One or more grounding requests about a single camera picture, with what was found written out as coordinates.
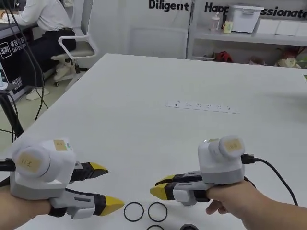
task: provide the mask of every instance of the black o-ring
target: black o-ring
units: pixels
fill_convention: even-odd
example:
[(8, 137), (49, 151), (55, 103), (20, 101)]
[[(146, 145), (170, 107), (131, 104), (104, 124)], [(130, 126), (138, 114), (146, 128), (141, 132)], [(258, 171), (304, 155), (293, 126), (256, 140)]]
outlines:
[(193, 229), (193, 230), (198, 230), (198, 228), (192, 224), (185, 224), (184, 226), (181, 227), (180, 230), (185, 230), (186, 228), (188, 229)]
[[(140, 218), (138, 218), (138, 219), (129, 219), (128, 217), (127, 217), (127, 215), (126, 215), (126, 209), (127, 209), (127, 207), (129, 206), (129, 205), (132, 205), (132, 204), (137, 204), (137, 205), (139, 205), (141, 208), (142, 208), (142, 215), (140, 216)], [(127, 221), (130, 221), (130, 222), (138, 222), (140, 219), (142, 219), (142, 217), (144, 216), (144, 207), (143, 207), (143, 205), (141, 205), (139, 202), (130, 202), (129, 204), (127, 204), (126, 206), (125, 206), (125, 209), (124, 209), (124, 216), (125, 216), (125, 218), (126, 218), (126, 220)]]
[[(150, 216), (149, 210), (150, 210), (150, 208), (151, 208), (153, 205), (155, 205), (155, 204), (162, 205), (162, 206), (165, 208), (165, 210), (166, 210), (166, 216), (165, 216), (162, 220), (156, 220), (156, 219), (154, 219), (154, 218), (152, 218), (152, 217)], [(154, 202), (154, 203), (152, 203), (152, 204), (149, 206), (149, 208), (148, 208), (148, 216), (149, 216), (149, 218), (150, 218), (152, 221), (157, 222), (157, 223), (160, 223), (160, 222), (164, 221), (164, 220), (167, 218), (167, 207), (166, 207), (164, 204), (160, 203), (160, 202)]]
[(148, 229), (146, 229), (146, 230), (149, 230), (149, 229), (154, 228), (154, 227), (158, 227), (158, 228), (161, 228), (162, 230), (164, 230), (164, 228), (162, 228), (160, 225), (157, 225), (157, 224), (149, 226)]

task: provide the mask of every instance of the storage box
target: storage box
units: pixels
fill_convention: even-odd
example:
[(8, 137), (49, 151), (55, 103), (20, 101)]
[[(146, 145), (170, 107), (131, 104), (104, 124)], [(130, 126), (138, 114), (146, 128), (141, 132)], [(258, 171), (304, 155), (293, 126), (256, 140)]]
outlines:
[(296, 32), (296, 36), (307, 37), (307, 22), (300, 23), (298, 30)]
[(277, 31), (279, 23), (280, 20), (260, 18), (256, 33), (274, 35)]
[(264, 7), (251, 4), (235, 4), (229, 8), (228, 20), (233, 21), (233, 32), (252, 33)]
[(300, 23), (300, 21), (281, 20), (275, 34), (295, 36)]

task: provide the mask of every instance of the finger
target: finger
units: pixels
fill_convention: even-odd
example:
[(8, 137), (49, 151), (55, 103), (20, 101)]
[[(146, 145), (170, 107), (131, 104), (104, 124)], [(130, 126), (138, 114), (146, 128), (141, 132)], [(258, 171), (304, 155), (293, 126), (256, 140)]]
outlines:
[(222, 205), (221, 202), (214, 200), (214, 201), (211, 202), (209, 207), (207, 207), (206, 212), (207, 212), (208, 215), (211, 215), (222, 207), (223, 207), (223, 205)]
[(219, 213), (222, 214), (222, 215), (224, 215), (224, 214), (227, 214), (228, 211), (226, 210), (226, 208), (221, 207), (221, 208), (219, 208)]
[(207, 190), (207, 197), (211, 200), (218, 200), (221, 201), (221, 199), (224, 197), (224, 186), (215, 186)]

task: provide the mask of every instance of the human hand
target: human hand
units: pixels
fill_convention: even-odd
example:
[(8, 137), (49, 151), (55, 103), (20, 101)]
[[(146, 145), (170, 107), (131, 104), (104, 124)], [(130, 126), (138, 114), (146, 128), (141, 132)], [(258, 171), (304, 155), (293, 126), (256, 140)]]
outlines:
[(11, 195), (10, 187), (0, 188), (0, 229), (13, 230), (38, 215), (50, 212), (48, 201), (28, 201)]
[(261, 213), (270, 201), (246, 181), (213, 187), (207, 191), (207, 197), (213, 200), (206, 209), (207, 214), (211, 215), (216, 211), (220, 214), (231, 213), (241, 219), (246, 228), (250, 220)]

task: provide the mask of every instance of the desk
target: desk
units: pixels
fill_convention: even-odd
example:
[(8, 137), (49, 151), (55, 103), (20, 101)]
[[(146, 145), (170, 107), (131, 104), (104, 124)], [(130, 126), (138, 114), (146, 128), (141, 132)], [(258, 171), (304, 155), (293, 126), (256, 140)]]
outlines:
[[(171, 100), (233, 106), (239, 114), (166, 107)], [(307, 84), (285, 68), (193, 60), (105, 55), (58, 99), (5, 153), (24, 138), (68, 136), (81, 162), (95, 161), (109, 174), (69, 187), (98, 192), (145, 207), (143, 219), (127, 222), (123, 209), (110, 216), (73, 221), (39, 217), (22, 230), (144, 230), (149, 193), (166, 175), (199, 170), (197, 147), (204, 139), (237, 134), (247, 153), (272, 163), (307, 207)], [(261, 163), (246, 176), (267, 196), (292, 203), (286, 188)], [(242, 230), (231, 215), (207, 216), (207, 204), (165, 202), (166, 230), (191, 223), (200, 230)]]

